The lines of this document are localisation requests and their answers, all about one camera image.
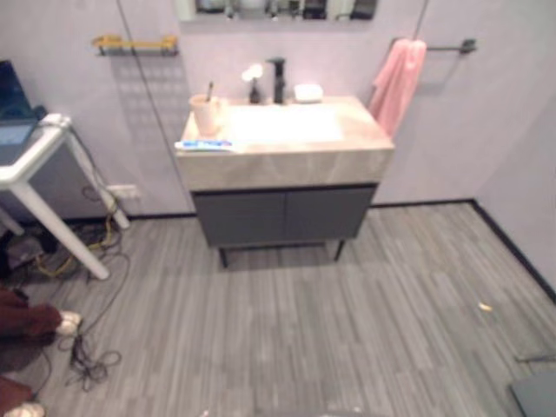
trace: black faucet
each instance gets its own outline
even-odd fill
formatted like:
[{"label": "black faucet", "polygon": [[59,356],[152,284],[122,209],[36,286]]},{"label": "black faucet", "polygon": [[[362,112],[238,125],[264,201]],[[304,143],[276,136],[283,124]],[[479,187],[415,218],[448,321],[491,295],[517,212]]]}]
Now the black faucet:
[{"label": "black faucet", "polygon": [[277,56],[270,58],[267,63],[275,65],[275,103],[284,104],[284,87],[286,86],[286,79],[284,78],[284,64],[286,60]]}]

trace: computer monitor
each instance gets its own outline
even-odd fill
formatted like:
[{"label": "computer monitor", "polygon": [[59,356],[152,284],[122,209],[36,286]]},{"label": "computer monitor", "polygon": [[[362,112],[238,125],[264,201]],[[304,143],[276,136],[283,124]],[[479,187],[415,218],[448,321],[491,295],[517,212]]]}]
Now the computer monitor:
[{"label": "computer monitor", "polygon": [[0,122],[36,119],[10,61],[0,61]]}]

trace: white flower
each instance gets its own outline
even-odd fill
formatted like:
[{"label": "white flower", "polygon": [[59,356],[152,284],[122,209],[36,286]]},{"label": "white flower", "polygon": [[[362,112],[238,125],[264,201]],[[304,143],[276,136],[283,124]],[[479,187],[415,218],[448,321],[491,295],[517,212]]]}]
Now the white flower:
[{"label": "white flower", "polygon": [[262,65],[254,63],[242,72],[242,80],[248,83],[262,77]]}]

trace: light purple wall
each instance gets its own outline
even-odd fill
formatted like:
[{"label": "light purple wall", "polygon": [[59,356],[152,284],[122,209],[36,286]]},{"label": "light purple wall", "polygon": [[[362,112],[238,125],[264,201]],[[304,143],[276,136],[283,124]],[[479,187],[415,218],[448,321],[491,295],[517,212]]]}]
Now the light purple wall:
[{"label": "light purple wall", "polygon": [[556,95],[480,188],[478,201],[556,288]]},{"label": "light purple wall", "polygon": [[[180,38],[178,58],[141,60],[166,138],[132,58],[96,57],[90,47],[99,34],[124,34],[112,0],[4,0],[0,55],[14,60],[32,101],[74,117],[109,183],[139,185],[143,198],[128,204],[130,212],[187,212],[193,206],[165,141],[179,136],[190,94],[214,80],[217,94],[243,96],[241,72],[281,55],[288,59],[290,88],[313,81],[329,95],[356,95],[366,103],[392,38],[413,33],[421,5],[381,0],[371,23],[353,25],[214,25],[178,23],[173,0],[122,0],[134,38]],[[522,0],[431,0],[421,37],[436,45],[476,37],[479,51],[461,59],[429,54],[377,202],[477,195],[556,91],[555,19],[552,0],[538,0],[534,7]],[[270,83],[268,71],[268,94]],[[77,176],[68,163],[56,163],[53,172]],[[50,179],[39,182],[50,194]],[[66,216],[89,215],[92,208],[78,187],[65,192],[64,202],[51,199],[56,209]]]}]

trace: baseboard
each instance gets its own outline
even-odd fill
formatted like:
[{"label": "baseboard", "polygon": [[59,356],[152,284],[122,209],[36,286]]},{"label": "baseboard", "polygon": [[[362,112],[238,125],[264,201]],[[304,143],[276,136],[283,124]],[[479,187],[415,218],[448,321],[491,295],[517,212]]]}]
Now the baseboard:
[{"label": "baseboard", "polygon": [[415,207],[415,206],[438,206],[441,204],[470,204],[471,207],[477,212],[481,219],[488,225],[488,227],[494,232],[494,234],[500,239],[500,241],[506,246],[506,248],[512,253],[515,259],[526,269],[529,275],[539,284],[545,294],[550,298],[550,300],[556,304],[556,290],[548,283],[548,281],[542,276],[539,270],[534,267],[534,265],[527,259],[527,257],[521,252],[512,239],[504,232],[502,227],[488,214],[488,212],[482,208],[479,203],[474,198],[458,199],[458,200],[432,200],[424,202],[387,202],[379,204],[371,204],[369,208],[371,209],[393,209],[401,207]]},{"label": "baseboard", "polygon": [[372,204],[369,206],[371,209],[392,209],[397,207],[414,207],[414,206],[439,206],[441,204],[462,204],[473,203],[473,198],[459,198],[454,200],[429,200],[424,202],[383,202]]},{"label": "baseboard", "polygon": [[167,213],[165,215],[128,215],[130,220],[190,219],[197,213]]},{"label": "baseboard", "polygon": [[[545,294],[550,300],[556,304],[556,290],[545,280],[542,274],[536,267],[527,259],[521,250],[513,243],[512,239],[504,232],[499,224],[482,208],[479,203],[473,198],[455,199],[455,200],[432,200],[424,202],[387,202],[379,204],[371,204],[371,209],[391,209],[401,207],[415,207],[415,206],[438,206],[442,204],[470,204],[477,214],[483,219],[488,227],[498,236],[500,241],[504,243],[507,249],[518,260],[518,262],[526,269],[531,277],[539,284]],[[130,220],[161,220],[161,219],[188,219],[197,217],[196,213],[170,213],[162,215],[130,215]],[[66,219],[68,224],[82,223],[82,222],[104,222],[105,217],[92,217],[85,219]],[[23,223],[24,226],[36,225],[37,222]]]},{"label": "baseboard", "polygon": [[512,239],[504,232],[499,224],[482,208],[476,200],[472,200],[471,206],[477,212],[488,227],[494,232],[495,235],[504,243],[512,255],[520,262],[520,264],[527,270],[531,277],[539,284],[545,294],[556,304],[556,291],[542,276],[539,270],[527,259],[521,250],[513,243]]}]

